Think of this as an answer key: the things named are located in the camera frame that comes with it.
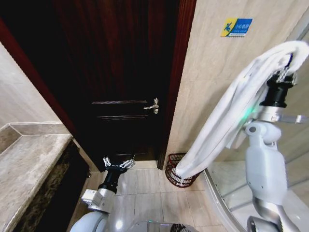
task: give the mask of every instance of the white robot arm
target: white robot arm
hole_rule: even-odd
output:
[[[281,130],[272,123],[255,121],[247,125],[245,131],[250,140],[246,152],[247,183],[253,194],[255,209],[267,220],[249,218],[249,231],[299,232],[282,206],[287,181],[284,157],[277,149]]]
[[[117,193],[119,176],[133,167],[135,161],[127,160],[122,164],[111,164],[109,158],[103,158],[108,171],[104,182],[98,190],[86,189],[82,200],[88,205],[90,212],[79,219],[71,228],[71,232],[104,232],[106,222],[112,211],[113,199]]]
[[[249,217],[249,232],[299,232],[287,216],[282,202],[287,192],[287,177],[283,155],[277,141],[281,130],[274,122],[303,123],[304,116],[282,114],[288,89],[296,84],[296,75],[287,75],[288,67],[268,80],[266,98],[253,114],[253,122],[245,127],[250,146],[246,152],[247,183],[253,194],[253,205],[265,220]]]

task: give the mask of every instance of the tiled floor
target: tiled floor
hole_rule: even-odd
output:
[[[92,173],[84,189],[96,189],[103,179],[104,173]],[[79,201],[68,231],[86,212],[86,205]],[[226,231],[210,208],[203,175],[191,187],[177,188],[156,168],[155,162],[140,161],[119,179],[108,228],[110,232],[125,232],[134,223],[149,219],[189,224],[200,232]]]

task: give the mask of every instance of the door lever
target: door lever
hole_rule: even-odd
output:
[[[144,110],[150,110],[150,109],[154,109],[154,114],[156,115],[157,113],[159,113],[159,100],[158,98],[154,99],[154,104],[152,106],[145,106]]]

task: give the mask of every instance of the silver joint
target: silver joint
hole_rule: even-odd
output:
[[[89,209],[111,213],[114,196],[114,192],[105,188],[99,190],[86,189],[82,201],[88,205]]]
[[[130,168],[132,168],[134,165],[135,165],[135,160],[129,159],[129,160],[123,162],[123,163],[120,165],[120,167],[121,167],[121,168],[130,169]]]
[[[104,161],[105,167],[111,166],[110,158],[104,157],[103,161]]]
[[[252,118],[266,122],[307,123],[308,117],[303,115],[287,116],[282,114],[283,108],[275,106],[260,106]]]
[[[287,84],[292,84],[293,86],[297,85],[298,83],[298,77],[297,77],[297,74],[296,73],[293,73],[293,76],[292,76],[292,81],[286,81],[285,78],[288,74],[288,71],[289,71],[289,68],[288,67],[285,67],[281,70],[279,70],[279,77],[278,79],[276,80],[276,83],[287,83]]]

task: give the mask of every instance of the wall sign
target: wall sign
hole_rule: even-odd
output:
[[[225,21],[221,37],[244,37],[252,18],[228,18]]]

